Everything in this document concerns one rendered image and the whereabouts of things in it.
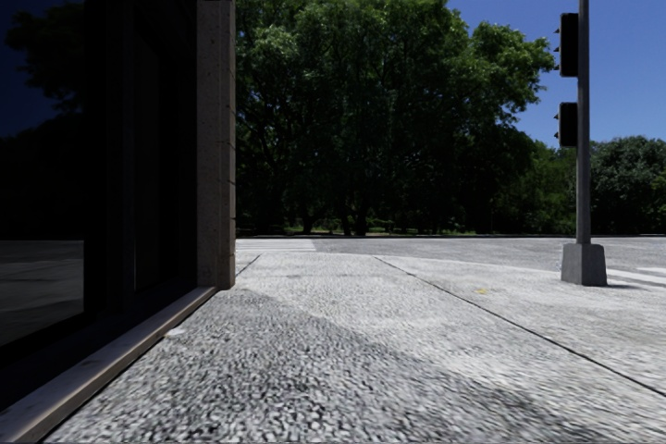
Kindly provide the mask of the trees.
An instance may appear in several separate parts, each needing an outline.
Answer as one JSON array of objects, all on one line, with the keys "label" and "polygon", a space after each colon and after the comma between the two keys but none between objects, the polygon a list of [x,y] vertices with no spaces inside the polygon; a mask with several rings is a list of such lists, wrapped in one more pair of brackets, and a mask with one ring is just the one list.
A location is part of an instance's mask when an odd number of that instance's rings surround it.
[{"label": "trees", "polygon": [[[237,231],[576,229],[576,0],[237,0]],[[590,0],[590,217],[666,234],[666,0]]]}]

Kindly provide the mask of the pale concrete building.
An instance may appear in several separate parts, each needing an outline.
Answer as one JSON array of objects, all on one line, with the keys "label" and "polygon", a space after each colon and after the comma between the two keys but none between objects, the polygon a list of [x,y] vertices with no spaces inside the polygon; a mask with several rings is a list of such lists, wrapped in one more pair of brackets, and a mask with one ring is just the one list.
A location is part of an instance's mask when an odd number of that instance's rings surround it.
[{"label": "pale concrete building", "polygon": [[235,0],[0,0],[0,444],[234,282]]}]

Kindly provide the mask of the traffic light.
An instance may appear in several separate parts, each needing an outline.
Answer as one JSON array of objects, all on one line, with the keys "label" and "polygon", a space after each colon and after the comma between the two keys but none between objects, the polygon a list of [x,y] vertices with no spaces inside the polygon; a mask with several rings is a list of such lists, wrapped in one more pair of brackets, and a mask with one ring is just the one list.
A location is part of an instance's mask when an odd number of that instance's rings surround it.
[{"label": "traffic light", "polygon": [[578,11],[563,13],[559,34],[557,70],[577,80],[576,100],[559,104],[558,132],[561,147],[576,150],[575,241],[563,246],[561,279],[582,286],[607,284],[604,248],[592,242],[590,168],[590,0],[578,0]]}]

